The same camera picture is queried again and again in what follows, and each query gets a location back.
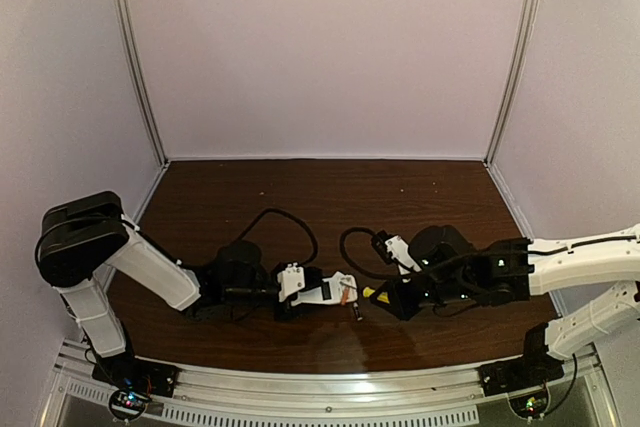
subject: aluminum frame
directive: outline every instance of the aluminum frame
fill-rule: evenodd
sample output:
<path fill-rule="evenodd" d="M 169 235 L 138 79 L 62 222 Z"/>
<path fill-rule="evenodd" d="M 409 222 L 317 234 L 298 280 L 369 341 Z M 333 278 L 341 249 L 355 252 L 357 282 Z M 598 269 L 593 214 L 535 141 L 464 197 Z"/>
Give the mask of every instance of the aluminum frame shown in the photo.
<path fill-rule="evenodd" d="M 167 164 L 167 155 L 162 145 L 162 139 L 158 131 L 158 124 L 156 123 L 151 109 L 151 102 L 149 100 L 149 94 L 147 92 L 147 86 L 142 75 L 142 65 L 140 63 L 140 55 L 138 54 L 138 47 L 136 45 L 135 35 L 133 32 L 133 24 L 131 21 L 131 12 L 129 10 L 128 0 L 115 0 L 116 13 L 118 14 L 118 23 L 120 25 L 120 32 L 122 34 L 122 44 L 124 47 L 125 56 L 127 59 L 127 65 L 129 67 L 129 73 L 131 74 L 131 81 L 133 82 L 133 88 L 138 100 L 138 107 L 142 116 L 147 136 L 151 142 L 151 148 L 153 150 L 154 157 L 159 166 L 164 167 Z"/>
<path fill-rule="evenodd" d="M 57 426 L 67 395 L 104 405 L 114 390 L 91 379 L 93 365 L 84 357 L 87 348 L 71 340 L 63 343 L 37 425 Z M 433 425 L 458 427 L 477 425 L 477 405 L 507 397 L 484 396 L 476 370 L 480 363 L 345 375 L 268 374 L 173 365 L 181 369 L 173 398 L 161 399 L 162 404 L 153 405 L 145 415 L 177 425 L 208 425 L 222 419 L 224 425 L 235 422 L 238 427 L 255 427 L 258 421 L 265 427 L 269 422 L 271 427 L 374 423 L 384 427 L 393 422 L 415 427 L 422 425 L 422 419 L 427 419 L 425 425 L 432 419 Z M 573 362 L 565 364 L 565 370 L 571 375 Z M 611 393 L 592 346 L 578 356 L 578 376 L 591 386 L 599 425 L 618 427 Z M 560 382 L 566 382 L 566 377 L 551 384 Z"/>
<path fill-rule="evenodd" d="M 507 77 L 507 84 L 502 96 L 502 103 L 496 119 L 496 125 L 491 136 L 485 164 L 491 166 L 495 161 L 502 137 L 504 135 L 507 121 L 511 113 L 511 108 L 518 89 L 518 83 L 522 71 L 524 70 L 524 61 L 529 46 L 533 25 L 535 23 L 536 14 L 538 12 L 538 4 L 540 0 L 523 0 L 522 12 L 520 14 L 520 24 L 518 25 L 518 34 L 516 37 L 516 45 L 513 50 L 511 59 L 511 67 Z"/>

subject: wire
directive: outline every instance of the wire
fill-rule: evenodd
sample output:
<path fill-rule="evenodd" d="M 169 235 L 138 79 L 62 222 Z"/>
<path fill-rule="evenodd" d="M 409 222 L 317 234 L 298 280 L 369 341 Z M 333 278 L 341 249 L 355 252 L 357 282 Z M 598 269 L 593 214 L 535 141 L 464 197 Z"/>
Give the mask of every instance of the wire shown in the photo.
<path fill-rule="evenodd" d="M 566 402 L 566 400 L 569 398 L 569 394 L 571 393 L 571 391 L 573 390 L 574 385 L 576 384 L 576 379 L 577 378 L 578 378 L 578 358 L 576 357 L 576 354 L 573 354 L 573 377 L 571 379 L 571 383 L 569 384 L 569 388 L 564 393 L 564 396 L 562 396 L 562 398 L 560 399 L 560 402 L 558 402 L 551 409 L 549 409 L 548 411 L 546 411 L 544 413 L 545 417 L 553 414 L 556 410 L 558 410 L 562 406 L 562 404 L 564 404 Z"/>
<path fill-rule="evenodd" d="M 480 307 L 480 304 L 476 303 L 476 304 L 467 305 L 466 307 L 464 307 L 462 309 L 458 309 L 454 313 L 448 314 L 448 315 L 443 315 L 443 314 L 438 313 L 438 310 L 443 309 L 444 307 L 445 307 L 444 305 L 436 304 L 436 305 L 433 306 L 433 309 L 431 309 L 431 310 L 433 311 L 433 313 L 436 316 L 442 317 L 444 319 L 448 319 L 448 318 L 451 318 L 451 317 L 457 317 L 458 315 L 462 315 L 462 314 L 464 314 L 466 312 L 469 312 L 470 310 L 477 309 L 478 307 Z"/>
<path fill-rule="evenodd" d="M 398 274 L 389 275 L 389 274 L 378 274 L 376 272 L 371 272 L 371 271 L 365 269 L 364 267 L 361 267 L 355 260 L 353 260 L 349 256 L 349 253 L 347 252 L 347 238 L 351 234 L 355 234 L 355 233 L 367 234 L 371 238 L 375 238 L 376 237 L 376 233 L 373 230 L 368 229 L 366 227 L 351 227 L 350 229 L 345 230 L 340 235 L 340 255 L 342 256 L 344 261 L 350 267 L 352 267 L 356 272 L 359 272 L 362 275 L 364 275 L 365 277 L 369 277 L 370 279 L 376 279 L 376 280 L 394 280 L 394 279 L 397 279 L 398 278 Z"/>
<path fill-rule="evenodd" d="M 316 236 L 314 235 L 314 233 L 311 230 L 311 228 L 302 219 L 296 217 L 293 214 L 290 214 L 286 210 L 276 209 L 276 208 L 273 208 L 273 207 L 270 207 L 268 209 L 264 209 L 242 231 L 242 233 L 236 238 L 236 241 L 244 239 L 249 234 L 249 232 L 251 232 L 253 230 L 253 228 L 256 225 L 258 225 L 258 223 L 260 223 L 262 218 L 264 216 L 268 215 L 268 214 L 276 214 L 276 215 L 279 215 L 281 217 L 284 217 L 285 219 L 289 219 L 292 222 L 294 222 L 295 224 L 297 224 L 300 228 L 302 228 L 302 230 L 305 231 L 305 233 L 309 237 L 309 241 L 311 242 L 312 251 L 311 251 L 311 255 L 309 256 L 309 258 L 307 260 L 305 260 L 304 262 L 301 262 L 301 264 L 302 265 L 306 265 L 306 264 L 310 264 L 311 262 L 313 262 L 315 260 L 315 258 L 318 256 L 318 240 L 316 239 Z"/>
<path fill-rule="evenodd" d="M 600 237 L 598 239 L 583 240 L 582 242 L 576 242 L 575 244 L 571 244 L 571 248 L 575 249 L 577 247 L 586 247 L 587 245 L 603 244 L 605 242 L 620 242 L 623 240 L 636 240 L 636 239 L 637 237 L 635 235 L 618 235 L 614 237 Z M 565 246 L 565 247 L 560 247 L 559 249 L 547 250 L 547 251 L 530 250 L 529 254 L 547 256 L 547 255 L 561 254 L 562 252 L 567 252 L 568 250 L 569 250 L 569 247 Z"/>
<path fill-rule="evenodd" d="M 467 282 L 464 279 L 463 275 L 465 273 L 464 272 L 465 269 L 466 269 L 466 265 L 463 265 L 462 267 L 456 270 L 456 281 L 458 282 L 458 284 L 476 294 L 488 293 L 489 291 L 487 289 L 483 289 L 482 287 L 472 284 L 471 282 Z"/>
<path fill-rule="evenodd" d="M 248 311 L 246 311 L 245 313 L 243 313 L 242 315 L 240 315 L 239 317 L 234 317 L 234 306 L 231 306 L 231 311 L 229 312 L 229 318 L 231 320 L 231 322 L 242 322 L 244 319 L 246 319 L 247 317 L 249 317 L 251 314 L 253 314 L 256 310 L 258 310 L 260 307 L 262 306 L 262 304 L 255 304 L 253 307 L 251 307 Z"/>
<path fill-rule="evenodd" d="M 89 343 L 89 348 L 87 350 L 84 351 L 84 358 L 87 362 L 89 362 L 90 364 L 93 365 L 97 365 L 98 368 L 102 371 L 102 373 L 104 374 L 104 376 L 107 378 L 107 380 L 109 382 L 111 382 L 111 385 L 113 385 L 114 387 L 117 387 L 118 384 L 116 384 L 116 382 L 113 380 L 113 377 L 111 377 L 111 375 L 109 374 L 109 372 L 107 372 L 107 370 L 104 368 L 104 366 L 102 365 L 102 363 L 100 362 L 98 355 L 96 354 L 95 350 L 93 349 L 93 346 L 91 345 L 91 343 Z M 91 362 L 91 360 L 89 360 L 89 358 L 87 357 L 87 354 L 89 352 L 93 353 L 93 358 L 95 359 L 95 362 Z"/>

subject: wooden tabletop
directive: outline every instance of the wooden tabletop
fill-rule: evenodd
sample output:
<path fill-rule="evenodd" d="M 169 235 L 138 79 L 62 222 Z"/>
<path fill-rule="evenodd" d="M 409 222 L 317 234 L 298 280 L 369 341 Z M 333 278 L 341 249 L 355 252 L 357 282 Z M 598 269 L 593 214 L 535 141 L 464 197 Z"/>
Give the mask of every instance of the wooden tabletop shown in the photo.
<path fill-rule="evenodd" d="M 351 226 L 400 234 L 407 241 L 429 225 L 451 224 L 476 247 L 518 237 L 500 194 L 480 162 L 233 161 L 174 162 L 141 222 L 167 251 L 190 264 L 211 260 L 266 207 L 304 219 L 326 274 L 353 273 L 340 258 L 338 238 Z M 263 265 L 303 259 L 305 234 L 267 217 L 250 234 Z M 393 273 L 354 236 L 350 251 L 362 265 Z M 356 276 L 359 286 L 379 281 Z M 164 301 L 118 273 L 109 298 L 138 355 L 170 362 L 282 373 L 355 373 L 423 369 L 520 354 L 525 332 L 551 320 L 547 296 L 452 319 L 423 311 L 402 322 L 360 300 L 362 322 L 348 307 L 319 307 L 287 323 L 258 309 L 241 322 L 221 307 L 217 318 L 187 320 Z M 242 311 L 236 308 L 235 315 Z"/>

